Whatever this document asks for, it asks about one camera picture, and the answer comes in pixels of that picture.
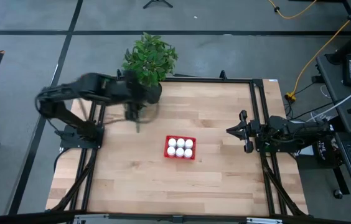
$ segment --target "wooden tabletop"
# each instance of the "wooden tabletop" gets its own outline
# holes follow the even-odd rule
[[[263,80],[270,115],[285,116],[276,80]],[[185,215],[268,216],[263,171],[257,152],[243,152],[244,141],[225,132],[238,124],[247,110],[253,119],[247,84],[164,82],[158,118],[142,124],[140,133],[132,122],[106,126],[98,151],[91,185],[89,212]],[[258,90],[258,104],[261,105]],[[154,106],[147,109],[149,117]],[[73,102],[72,112],[82,117]],[[122,118],[123,106],[106,108],[105,121]],[[197,139],[194,161],[163,156],[166,135]],[[80,149],[71,149],[58,160],[47,208],[55,206],[72,186]],[[278,153],[286,192],[303,211],[306,200],[296,161]],[[83,188],[77,208],[81,206]],[[273,187],[276,211],[278,198]]]

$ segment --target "green leaves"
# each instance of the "green leaves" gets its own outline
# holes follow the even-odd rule
[[[127,49],[124,59],[122,67],[135,70],[139,82],[151,86],[173,72],[178,55],[175,48],[161,40],[161,36],[144,32],[141,40],[135,41],[133,51],[130,53]]]

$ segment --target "red egg carton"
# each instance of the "red egg carton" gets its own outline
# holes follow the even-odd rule
[[[192,140],[192,142],[194,143],[194,145],[192,146],[192,149],[191,149],[192,150],[192,156],[188,160],[194,160],[195,159],[195,155],[196,155],[196,138],[185,137],[185,136],[166,136],[166,141],[164,142],[164,157],[171,158],[171,159],[173,159],[173,158],[174,159],[187,159],[184,156],[183,157],[177,157],[175,155],[174,156],[169,156],[167,154],[167,148],[169,147],[168,142],[172,138],[174,138],[176,141],[178,139],[180,139],[180,138],[184,139],[185,141],[188,140],[188,139]]]

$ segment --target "yellow cable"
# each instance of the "yellow cable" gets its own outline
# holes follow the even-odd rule
[[[276,8],[274,2],[272,2],[272,0],[268,0],[273,6],[274,8]],[[277,10],[276,12],[283,18],[283,19],[294,19],[296,18],[297,16],[300,16],[301,14],[303,14],[305,11],[307,11],[315,2],[317,2],[318,0],[314,0],[309,6],[307,6],[305,8],[305,10],[301,11],[300,13],[297,13],[296,15],[294,16],[290,16],[290,17],[286,17],[284,15],[282,15],[281,11],[280,10]]]
[[[335,39],[335,37],[340,33],[340,31],[342,31],[342,29],[344,29],[344,27],[346,27],[348,24],[350,23],[350,21],[347,21],[334,35],[332,38],[330,38],[330,40],[328,40],[328,42],[326,42],[326,44],[324,46],[322,46],[318,52],[313,56],[313,58],[311,58],[310,61],[308,61],[308,63],[306,64],[306,66],[304,66],[304,68],[301,70],[299,76],[297,77],[296,80],[296,84],[294,85],[294,89],[293,92],[290,94],[290,96],[294,96],[296,90],[297,90],[297,84],[299,83],[299,80],[301,78],[301,75],[304,73],[304,71],[306,71],[308,65],[319,55],[319,53],[333,40]]]

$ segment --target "potted plant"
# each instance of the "potted plant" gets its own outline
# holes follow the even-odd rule
[[[134,70],[138,81],[147,90],[147,102],[157,103],[162,93],[159,81],[166,78],[168,73],[173,74],[175,61],[178,59],[176,49],[163,42],[161,36],[151,36],[144,32],[141,40],[135,41],[133,50],[128,49],[124,55],[125,70]]]

